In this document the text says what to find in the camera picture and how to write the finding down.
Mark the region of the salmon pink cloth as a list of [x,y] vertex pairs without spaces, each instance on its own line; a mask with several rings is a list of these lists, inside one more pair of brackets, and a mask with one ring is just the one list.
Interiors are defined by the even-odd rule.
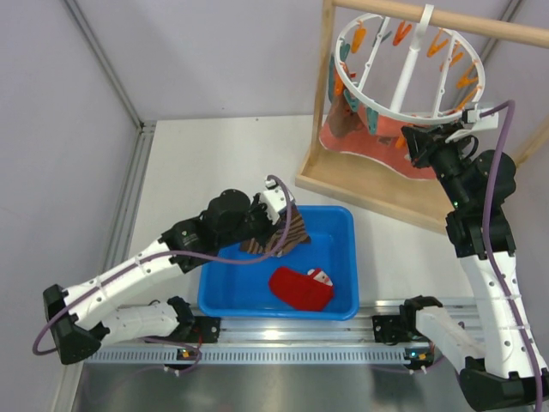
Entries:
[[372,112],[368,107],[362,106],[359,100],[350,95],[344,86],[337,73],[335,60],[331,58],[328,80],[328,95],[331,105],[334,97],[340,94],[345,96],[364,126],[361,130],[351,132],[343,138],[336,138],[329,129],[328,112],[319,134],[320,143],[325,149],[370,159],[407,179],[434,180],[436,178],[430,167],[420,169],[413,167],[405,138],[401,133],[401,128],[406,124]]

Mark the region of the brown striped sock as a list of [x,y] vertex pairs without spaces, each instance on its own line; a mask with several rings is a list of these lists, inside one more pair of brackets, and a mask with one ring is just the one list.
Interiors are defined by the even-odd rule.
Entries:
[[276,249],[275,247],[280,242],[286,225],[286,214],[283,214],[279,220],[277,230],[267,239],[259,241],[258,239],[250,239],[242,242],[239,245],[241,252],[246,252],[251,255],[264,255],[272,250],[275,250],[277,258],[283,257],[294,250],[298,245],[308,245],[311,243],[311,236],[308,234],[305,227],[305,220],[296,206],[292,207],[291,222],[287,236],[282,245]]

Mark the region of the white round clip hanger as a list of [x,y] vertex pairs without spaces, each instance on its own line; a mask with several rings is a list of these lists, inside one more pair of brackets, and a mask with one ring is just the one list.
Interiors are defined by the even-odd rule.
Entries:
[[425,4],[417,20],[382,13],[352,19],[328,63],[329,101],[343,100],[372,135],[384,125],[455,122],[486,87],[479,53]]

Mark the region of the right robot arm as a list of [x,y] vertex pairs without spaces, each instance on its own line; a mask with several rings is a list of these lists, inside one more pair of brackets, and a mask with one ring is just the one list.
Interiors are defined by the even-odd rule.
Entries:
[[400,328],[410,340],[428,338],[458,375],[469,406],[476,411],[532,405],[548,399],[548,365],[534,342],[516,274],[516,245],[503,209],[516,189],[515,162],[501,154],[492,189],[489,227],[483,227],[486,188],[494,151],[464,155],[471,135],[449,137],[455,125],[404,126],[402,135],[414,167],[430,167],[453,206],[446,232],[467,274],[483,333],[472,338],[443,304],[418,296],[400,307]]

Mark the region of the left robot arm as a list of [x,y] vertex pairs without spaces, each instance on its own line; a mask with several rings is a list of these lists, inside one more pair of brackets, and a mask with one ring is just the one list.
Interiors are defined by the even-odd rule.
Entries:
[[188,303],[173,296],[158,303],[132,306],[138,294],[209,262],[220,261],[228,246],[255,240],[269,244],[286,233],[293,198],[270,180],[264,191],[248,197],[228,189],[199,215],[175,223],[134,257],[80,284],[53,284],[43,292],[52,353],[71,365],[115,343],[140,338],[183,341],[195,318]]

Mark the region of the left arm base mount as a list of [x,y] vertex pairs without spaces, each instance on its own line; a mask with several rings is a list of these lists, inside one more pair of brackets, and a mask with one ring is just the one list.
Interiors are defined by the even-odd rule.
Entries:
[[220,336],[221,318],[196,316],[192,326],[174,331],[169,336],[151,336],[150,339],[159,339],[163,342],[183,343],[217,343]]

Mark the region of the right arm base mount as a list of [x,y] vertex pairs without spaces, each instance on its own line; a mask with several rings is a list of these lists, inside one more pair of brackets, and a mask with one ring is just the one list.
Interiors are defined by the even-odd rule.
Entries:
[[395,346],[405,342],[424,342],[425,338],[411,331],[399,315],[376,315],[372,317],[375,342]]

